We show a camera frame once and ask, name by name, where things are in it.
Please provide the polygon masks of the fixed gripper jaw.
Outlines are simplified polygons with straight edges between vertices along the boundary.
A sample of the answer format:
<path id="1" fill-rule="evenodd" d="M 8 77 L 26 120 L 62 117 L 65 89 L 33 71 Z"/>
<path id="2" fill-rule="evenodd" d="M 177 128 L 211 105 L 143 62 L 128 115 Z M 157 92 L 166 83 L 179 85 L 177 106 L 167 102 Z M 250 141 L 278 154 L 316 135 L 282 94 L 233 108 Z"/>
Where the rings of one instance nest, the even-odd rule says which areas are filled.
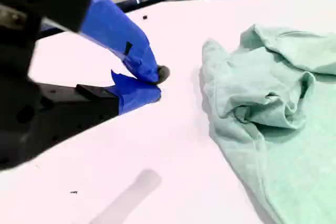
<path id="1" fill-rule="evenodd" d="M 55 145 L 109 119 L 154 103 L 161 90 L 152 83 L 112 72 L 113 86 L 40 84 L 42 93 L 34 142 Z"/>

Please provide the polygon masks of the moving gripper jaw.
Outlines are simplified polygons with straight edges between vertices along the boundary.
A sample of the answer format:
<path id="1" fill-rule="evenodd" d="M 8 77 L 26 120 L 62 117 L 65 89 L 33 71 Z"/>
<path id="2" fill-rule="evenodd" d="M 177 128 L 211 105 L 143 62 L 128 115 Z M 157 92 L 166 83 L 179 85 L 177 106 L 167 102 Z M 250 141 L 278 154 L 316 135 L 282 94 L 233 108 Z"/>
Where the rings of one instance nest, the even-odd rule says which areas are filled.
<path id="1" fill-rule="evenodd" d="M 27 74 L 43 19 L 107 48 L 141 81 L 169 76 L 145 33 L 112 0 L 1 0 L 1 63 L 15 75 Z"/>

